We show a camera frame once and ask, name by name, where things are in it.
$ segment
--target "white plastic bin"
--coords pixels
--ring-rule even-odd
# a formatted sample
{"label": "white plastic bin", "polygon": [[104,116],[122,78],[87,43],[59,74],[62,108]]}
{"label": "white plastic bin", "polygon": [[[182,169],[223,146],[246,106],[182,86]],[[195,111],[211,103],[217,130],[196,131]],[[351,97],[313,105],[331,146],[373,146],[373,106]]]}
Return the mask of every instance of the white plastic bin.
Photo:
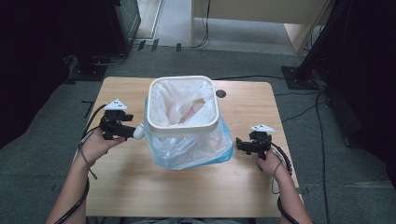
{"label": "white plastic bin", "polygon": [[153,161],[181,170],[228,161],[233,139],[208,77],[161,77],[148,91],[145,136]]}
{"label": "white plastic bin", "polygon": [[202,76],[155,79],[148,91],[147,116],[154,133],[213,131],[219,120],[219,106],[211,79]]}

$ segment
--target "white vr controller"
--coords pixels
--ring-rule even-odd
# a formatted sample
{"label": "white vr controller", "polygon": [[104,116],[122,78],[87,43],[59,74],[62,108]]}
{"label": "white vr controller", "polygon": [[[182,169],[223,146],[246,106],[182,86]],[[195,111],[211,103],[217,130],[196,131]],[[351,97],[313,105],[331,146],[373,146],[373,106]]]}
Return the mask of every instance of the white vr controller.
{"label": "white vr controller", "polygon": [[[119,99],[111,102],[110,104],[105,106],[105,110],[126,110],[128,106],[123,104]],[[140,123],[134,130],[134,139],[140,140],[145,136],[145,132],[143,130],[144,124]]]}

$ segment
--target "black stand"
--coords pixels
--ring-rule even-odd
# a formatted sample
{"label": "black stand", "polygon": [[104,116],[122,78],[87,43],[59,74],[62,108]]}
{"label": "black stand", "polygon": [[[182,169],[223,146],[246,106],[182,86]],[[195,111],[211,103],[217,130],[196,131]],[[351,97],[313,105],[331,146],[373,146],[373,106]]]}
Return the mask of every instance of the black stand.
{"label": "black stand", "polygon": [[317,83],[313,78],[300,80],[297,78],[296,74],[298,71],[298,67],[287,67],[282,66],[283,77],[286,80],[286,84],[288,84],[289,89],[295,90],[316,90]]}
{"label": "black stand", "polygon": [[68,81],[102,81],[106,70],[107,66],[95,66],[92,70],[82,71],[77,64],[71,71]]}

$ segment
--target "vr controller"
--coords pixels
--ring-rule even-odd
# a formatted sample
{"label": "vr controller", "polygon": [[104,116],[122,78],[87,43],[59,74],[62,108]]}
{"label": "vr controller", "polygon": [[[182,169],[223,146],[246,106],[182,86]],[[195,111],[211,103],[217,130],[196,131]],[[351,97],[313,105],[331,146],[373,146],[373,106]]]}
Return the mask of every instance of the vr controller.
{"label": "vr controller", "polygon": [[251,153],[257,153],[259,158],[266,159],[267,151],[271,149],[271,146],[275,147],[275,154],[277,157],[284,162],[289,174],[292,174],[291,162],[285,152],[277,145],[272,142],[271,134],[263,131],[254,131],[249,134],[251,142],[243,142],[240,138],[236,138],[236,145],[238,150],[245,151],[248,155]]}
{"label": "vr controller", "polygon": [[132,137],[140,140],[145,136],[143,124],[136,128],[122,124],[123,121],[132,121],[134,118],[134,115],[126,114],[125,109],[127,109],[127,106],[119,99],[105,106],[105,114],[100,120],[99,127],[104,131],[103,137],[106,140],[113,139],[114,136],[124,137],[125,139]]}

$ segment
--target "blue plastic bag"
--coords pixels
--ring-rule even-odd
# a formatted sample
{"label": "blue plastic bag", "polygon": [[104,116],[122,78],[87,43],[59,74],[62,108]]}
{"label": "blue plastic bag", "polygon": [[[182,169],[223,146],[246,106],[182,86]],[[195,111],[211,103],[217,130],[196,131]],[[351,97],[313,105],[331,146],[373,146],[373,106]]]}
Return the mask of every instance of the blue plastic bag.
{"label": "blue plastic bag", "polygon": [[209,133],[161,135],[149,128],[146,101],[144,132],[154,163],[162,167],[182,170],[225,162],[233,156],[233,139],[222,116]]}

